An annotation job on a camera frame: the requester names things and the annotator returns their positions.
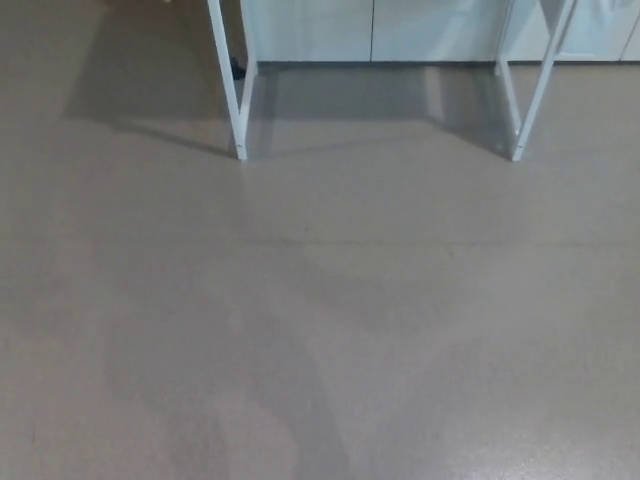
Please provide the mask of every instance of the white rack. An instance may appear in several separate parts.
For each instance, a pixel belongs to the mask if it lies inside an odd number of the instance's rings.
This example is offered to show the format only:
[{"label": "white rack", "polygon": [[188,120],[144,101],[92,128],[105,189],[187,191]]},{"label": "white rack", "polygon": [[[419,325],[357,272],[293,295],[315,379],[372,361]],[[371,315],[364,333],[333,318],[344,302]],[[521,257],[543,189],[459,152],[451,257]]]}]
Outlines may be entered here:
[{"label": "white rack", "polygon": [[[238,92],[236,92],[233,73],[229,62],[229,50],[222,11],[220,8],[220,0],[208,0],[208,4],[227,106],[229,108],[229,118],[233,138],[235,140],[236,152],[240,160],[246,160],[248,158],[246,146],[247,130],[249,125],[253,86],[255,78],[258,75],[258,62],[255,44],[252,38],[253,30],[247,0],[240,1],[248,53],[248,63],[247,75],[239,103]],[[581,2],[591,2],[589,5],[594,5],[596,7],[593,11],[596,16],[600,15],[602,25],[605,25],[607,23],[607,18],[610,18],[611,13],[617,7],[619,2],[619,0],[538,0],[547,22],[549,43],[542,61],[542,70],[533,98],[525,116],[522,117],[513,83],[513,76],[511,75],[507,47],[507,39],[511,33],[510,27],[512,23],[513,7],[517,1],[519,0],[508,0],[505,2],[505,15],[500,33],[495,70],[496,74],[502,79],[501,84],[504,88],[504,97],[508,105],[509,118],[512,127],[509,155],[513,161],[519,161],[522,159],[531,136],[533,125],[538,116],[540,105],[547,91],[553,67],[556,61],[562,57],[563,46],[567,41],[567,33],[573,23],[572,20],[578,11],[578,5]]]}]

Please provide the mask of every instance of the white metal frame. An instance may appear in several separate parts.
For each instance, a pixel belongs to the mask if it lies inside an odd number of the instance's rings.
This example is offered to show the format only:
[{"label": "white metal frame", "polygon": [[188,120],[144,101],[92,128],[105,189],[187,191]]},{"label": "white metal frame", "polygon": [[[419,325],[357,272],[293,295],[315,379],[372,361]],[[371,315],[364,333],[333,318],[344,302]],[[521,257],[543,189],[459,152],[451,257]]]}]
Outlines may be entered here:
[{"label": "white metal frame", "polygon": [[[220,0],[207,0],[209,4],[209,14],[213,29],[218,61],[222,73],[222,83],[224,86],[227,106],[229,108],[229,118],[231,130],[235,140],[236,152],[240,160],[248,158],[247,153],[247,131],[249,127],[249,113],[251,111],[251,99],[253,96],[253,86],[258,75],[258,61],[256,57],[255,44],[253,42],[253,28],[250,19],[250,11],[247,8],[247,0],[241,0],[242,23],[245,34],[245,41],[248,53],[247,74],[244,81],[244,88],[240,103],[238,104],[238,92],[233,80],[233,72],[229,61],[229,47],[227,43],[226,29],[222,17]],[[555,18],[548,20],[549,25],[549,45],[542,61],[542,71],[536,85],[533,98],[524,116],[520,115],[520,107],[511,75],[507,38],[513,7],[517,0],[508,0],[500,40],[498,55],[496,59],[496,74],[502,79],[505,98],[509,107],[509,119],[511,123],[510,152],[511,160],[517,162],[522,159],[524,151],[529,143],[531,131],[535,124],[540,105],[549,85],[549,79],[553,71],[553,66],[558,59],[564,37],[571,25],[576,5],[580,0],[556,0],[558,10]]]},{"label": "white metal frame", "polygon": [[247,153],[247,131],[249,129],[249,113],[251,111],[251,99],[253,97],[253,85],[258,75],[258,59],[256,57],[255,44],[253,42],[253,25],[251,24],[249,8],[246,0],[240,0],[240,10],[242,12],[242,26],[244,29],[245,43],[247,47],[247,74],[244,80],[242,97],[238,104],[238,92],[233,80],[233,71],[229,61],[230,53],[227,44],[227,33],[222,18],[220,0],[207,0],[209,4],[209,15],[211,16],[211,26],[213,38],[218,53],[218,62],[222,73],[222,84],[229,107],[229,120],[231,131],[236,145],[238,159],[246,160]]},{"label": "white metal frame", "polygon": [[522,156],[527,148],[533,125],[538,117],[540,105],[549,85],[553,66],[561,53],[564,38],[571,26],[571,20],[574,16],[576,5],[579,0],[557,0],[558,10],[555,14],[555,18],[548,23],[550,38],[547,50],[542,60],[542,71],[540,72],[540,77],[538,78],[538,83],[534,90],[529,108],[524,116],[524,120],[520,115],[520,107],[518,106],[518,98],[513,85],[513,76],[511,75],[509,55],[507,51],[507,38],[509,36],[513,7],[516,1],[517,0],[509,0],[506,6],[507,11],[505,12],[506,14],[502,25],[500,43],[498,46],[498,58],[496,60],[496,74],[502,79],[505,98],[509,107],[512,137],[510,139],[511,144],[509,155],[511,160],[514,162],[522,160]]}]

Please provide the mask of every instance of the glossy floor surface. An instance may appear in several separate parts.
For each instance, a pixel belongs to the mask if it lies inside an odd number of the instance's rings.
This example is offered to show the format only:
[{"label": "glossy floor surface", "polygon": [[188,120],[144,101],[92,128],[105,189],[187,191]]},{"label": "glossy floor surface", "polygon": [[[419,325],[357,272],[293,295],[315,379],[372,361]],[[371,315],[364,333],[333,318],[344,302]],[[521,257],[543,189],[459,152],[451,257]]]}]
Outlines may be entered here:
[{"label": "glossy floor surface", "polygon": [[639,68],[519,165],[488,71],[267,69],[241,165],[206,17],[0,8],[0,478],[640,478]]}]

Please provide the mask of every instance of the cabinet door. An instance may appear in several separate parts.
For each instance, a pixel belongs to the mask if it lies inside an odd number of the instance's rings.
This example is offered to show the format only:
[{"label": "cabinet door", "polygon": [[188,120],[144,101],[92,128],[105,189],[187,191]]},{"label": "cabinet door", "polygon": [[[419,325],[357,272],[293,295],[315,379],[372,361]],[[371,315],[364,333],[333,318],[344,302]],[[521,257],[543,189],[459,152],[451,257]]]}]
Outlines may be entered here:
[{"label": "cabinet door", "polygon": [[373,0],[250,0],[247,4],[261,61],[371,59]]},{"label": "cabinet door", "polygon": [[373,59],[495,58],[507,0],[375,0]]},{"label": "cabinet door", "polygon": [[640,0],[582,0],[561,60],[620,60],[640,15]]}]

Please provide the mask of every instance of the epoxy floor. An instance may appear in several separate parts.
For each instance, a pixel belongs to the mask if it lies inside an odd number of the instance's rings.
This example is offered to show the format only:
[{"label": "epoxy floor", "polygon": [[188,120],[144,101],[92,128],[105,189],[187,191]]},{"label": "epoxy floor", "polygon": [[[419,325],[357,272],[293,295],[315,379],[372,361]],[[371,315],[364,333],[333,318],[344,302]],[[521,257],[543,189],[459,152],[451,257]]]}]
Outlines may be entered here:
[{"label": "epoxy floor", "polygon": [[0,478],[640,478],[640,68],[519,165],[490,72],[267,69],[241,165],[204,17],[2,9]]}]

